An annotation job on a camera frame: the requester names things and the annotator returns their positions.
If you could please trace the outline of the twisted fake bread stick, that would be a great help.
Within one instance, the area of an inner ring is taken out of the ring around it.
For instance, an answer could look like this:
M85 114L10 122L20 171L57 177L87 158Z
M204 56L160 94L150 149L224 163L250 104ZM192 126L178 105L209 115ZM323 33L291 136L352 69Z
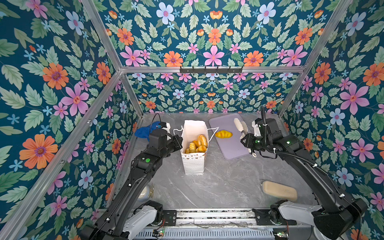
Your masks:
M196 144L194 142L191 142L189 145L189 153L195 153L196 152Z

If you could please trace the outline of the small yellow fake bread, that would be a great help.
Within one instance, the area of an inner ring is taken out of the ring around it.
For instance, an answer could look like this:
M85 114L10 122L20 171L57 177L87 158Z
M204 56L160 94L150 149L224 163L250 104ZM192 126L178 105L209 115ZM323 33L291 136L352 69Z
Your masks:
M229 139L232 136L233 136L233 133L226 130L221 130L215 133L215 137L219 139Z

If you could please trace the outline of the small striped fake bun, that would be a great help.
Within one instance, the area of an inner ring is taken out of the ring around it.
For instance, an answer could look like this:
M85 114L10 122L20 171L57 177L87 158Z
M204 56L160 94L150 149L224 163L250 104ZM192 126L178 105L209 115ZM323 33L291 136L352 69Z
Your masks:
M196 149L196 153L205 153L206 151L207 151L207 147L204 145L201 145Z

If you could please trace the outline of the white paper gift bag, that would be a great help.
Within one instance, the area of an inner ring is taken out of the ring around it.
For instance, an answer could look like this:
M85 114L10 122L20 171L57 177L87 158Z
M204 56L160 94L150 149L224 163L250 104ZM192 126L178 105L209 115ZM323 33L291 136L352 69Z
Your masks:
M205 160L208 155L209 143L215 136L218 128L208 128L204 121L185 120L184 125L180 129L175 129L174 133L180 132L183 138L183 148L180 150L181 158L186 175L202 175L205 170ZM199 147L198 136L204 135L208 141L207 151L205 153L189 153L189 145L191 142Z

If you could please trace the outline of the fake bagel ring bread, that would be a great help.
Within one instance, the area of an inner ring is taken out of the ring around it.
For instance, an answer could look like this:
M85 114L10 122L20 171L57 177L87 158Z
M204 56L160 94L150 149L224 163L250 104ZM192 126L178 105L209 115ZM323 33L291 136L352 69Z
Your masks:
M198 136L198 143L199 143L199 146L205 146L206 148L208 147L208 141L204 135Z

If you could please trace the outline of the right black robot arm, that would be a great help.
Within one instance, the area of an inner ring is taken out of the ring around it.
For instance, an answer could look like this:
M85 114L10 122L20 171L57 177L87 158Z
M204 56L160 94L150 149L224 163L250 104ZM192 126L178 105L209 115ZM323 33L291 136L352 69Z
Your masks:
M282 198L271 205L269 216L273 224L301 222L312 226L318 233L317 239L336 240L356 222L362 221L367 204L337 186L296 136L283 136L276 120L266 117L264 108L261 108L261 118L252 124L253 133L248 133L247 125L239 119L234 123L242 133L240 142L252 155L269 152L281 158L308 184L318 202L317 205L303 205Z

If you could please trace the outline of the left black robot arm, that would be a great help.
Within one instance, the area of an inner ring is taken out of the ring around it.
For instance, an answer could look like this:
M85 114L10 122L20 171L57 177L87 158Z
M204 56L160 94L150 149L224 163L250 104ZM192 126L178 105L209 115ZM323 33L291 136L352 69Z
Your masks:
M103 215L92 225L85 226L79 236L82 240L132 240L145 227L162 221L162 204L146 202L140 211L132 214L135 203L163 159L182 149L183 138L171 135L165 129L155 129L147 147L131 163L128 179Z

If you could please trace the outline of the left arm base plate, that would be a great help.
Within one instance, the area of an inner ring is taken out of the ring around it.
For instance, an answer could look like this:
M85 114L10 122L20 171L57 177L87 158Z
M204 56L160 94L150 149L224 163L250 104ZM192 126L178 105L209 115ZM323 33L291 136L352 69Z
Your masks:
M177 210L163 210L162 218L161 218L161 227L163 226L176 226L178 211Z

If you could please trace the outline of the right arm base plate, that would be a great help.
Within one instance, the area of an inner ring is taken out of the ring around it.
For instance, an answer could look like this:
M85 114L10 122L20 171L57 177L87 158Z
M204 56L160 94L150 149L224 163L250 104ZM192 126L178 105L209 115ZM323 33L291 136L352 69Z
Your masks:
M293 220L273 220L271 215L270 209L252 209L252 212L255 214L255 220L257 222L257 225L261 226L267 226L267 225L274 225L274 226L282 226L282 225L288 225L290 226L296 226L297 222Z

